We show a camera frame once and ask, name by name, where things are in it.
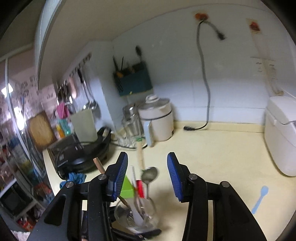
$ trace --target pot lid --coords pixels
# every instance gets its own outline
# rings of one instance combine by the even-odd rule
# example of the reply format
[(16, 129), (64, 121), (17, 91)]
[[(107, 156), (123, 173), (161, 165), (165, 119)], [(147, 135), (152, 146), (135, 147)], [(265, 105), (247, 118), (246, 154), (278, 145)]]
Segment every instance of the pot lid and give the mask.
[(170, 103), (170, 99), (159, 98), (157, 95), (151, 94), (146, 96), (145, 103), (140, 104), (138, 108), (140, 110), (148, 110), (148, 109), (163, 107), (168, 103)]

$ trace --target spoon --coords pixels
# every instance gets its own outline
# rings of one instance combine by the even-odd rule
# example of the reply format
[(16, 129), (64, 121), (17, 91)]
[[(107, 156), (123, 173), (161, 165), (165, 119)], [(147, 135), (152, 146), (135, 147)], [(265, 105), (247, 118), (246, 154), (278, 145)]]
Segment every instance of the spoon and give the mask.
[(84, 78), (82, 77), (82, 73), (80, 71), (80, 69), (77, 69), (77, 73), (81, 82), (81, 86), (82, 89), (84, 91), (85, 97), (87, 99), (87, 103), (85, 105), (83, 105), (83, 109), (91, 109), (92, 111), (94, 111), (97, 108), (97, 102), (94, 100), (94, 97), (92, 96), (91, 92), (89, 91), (89, 88), (84, 80)]
[(158, 176), (158, 170), (156, 167), (149, 167), (143, 170), (141, 179), (142, 179), (142, 182), (145, 183), (147, 186), (147, 199), (150, 199), (148, 194), (149, 184), (153, 182), (157, 178), (157, 176)]
[(94, 96), (92, 94), (92, 92), (89, 90), (89, 87), (85, 81), (85, 69), (84, 67), (82, 67), (82, 76), (83, 76), (83, 83), (84, 83), (84, 87), (87, 90), (88, 95), (92, 98), (92, 101), (89, 102), (89, 106), (88, 108), (91, 109), (92, 111), (94, 111), (97, 108), (97, 102), (94, 99)]
[(260, 196), (260, 198), (258, 199), (258, 201), (256, 202), (255, 206), (252, 209), (252, 214), (255, 214), (257, 212), (257, 209), (258, 209), (263, 197), (266, 196), (267, 194), (268, 194), (268, 187), (263, 186), (261, 188), (261, 196)]

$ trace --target utensil holder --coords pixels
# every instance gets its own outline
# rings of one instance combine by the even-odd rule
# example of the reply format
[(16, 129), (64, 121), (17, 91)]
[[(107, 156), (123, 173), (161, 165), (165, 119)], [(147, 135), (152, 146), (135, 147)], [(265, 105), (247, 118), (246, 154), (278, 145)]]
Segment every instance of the utensil holder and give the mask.
[(124, 74), (122, 78), (119, 78), (116, 73), (113, 73), (120, 96), (145, 92), (153, 88), (144, 62), (133, 65), (132, 69), (135, 70), (135, 73), (131, 73), (128, 68), (123, 69), (121, 71)]

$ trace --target kitchen countertop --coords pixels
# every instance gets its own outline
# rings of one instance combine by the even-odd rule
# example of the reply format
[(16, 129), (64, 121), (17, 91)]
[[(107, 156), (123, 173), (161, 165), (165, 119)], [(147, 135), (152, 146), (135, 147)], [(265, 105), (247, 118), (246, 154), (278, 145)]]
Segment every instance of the kitchen countertop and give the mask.
[[(131, 177), (131, 165), (136, 167), (137, 179), (140, 171), (136, 152), (110, 147), (108, 165), (116, 162), (121, 151), (128, 154), (127, 176)], [(159, 177), (149, 186), (149, 194), (156, 203), (160, 217), (160, 236), (154, 240), (182, 240), (188, 204), (178, 202), (174, 195), (167, 169), (167, 154), (175, 152), (179, 162), (188, 166), (207, 182), (228, 181), (251, 210), (262, 186), (269, 187), (255, 218), (268, 241), (274, 241), (290, 221), (296, 209), (296, 177), (281, 174), (266, 149), (263, 133), (235, 131), (183, 131), (175, 130), (174, 136), (144, 149), (146, 167), (159, 169)], [(57, 176), (47, 150), (43, 152), (48, 178), (54, 194), (59, 191), (61, 179)], [(86, 181), (99, 175), (99, 171), (86, 173)], [(209, 235), (212, 240), (213, 213), (209, 213)]]

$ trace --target microwave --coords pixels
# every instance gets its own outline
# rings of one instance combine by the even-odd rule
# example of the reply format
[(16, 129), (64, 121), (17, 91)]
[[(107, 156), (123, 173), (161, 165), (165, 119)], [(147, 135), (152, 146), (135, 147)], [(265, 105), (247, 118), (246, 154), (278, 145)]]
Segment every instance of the microwave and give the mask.
[(19, 219), (34, 203), (30, 186), (24, 181), (14, 178), (0, 192), (0, 205), (15, 220)]

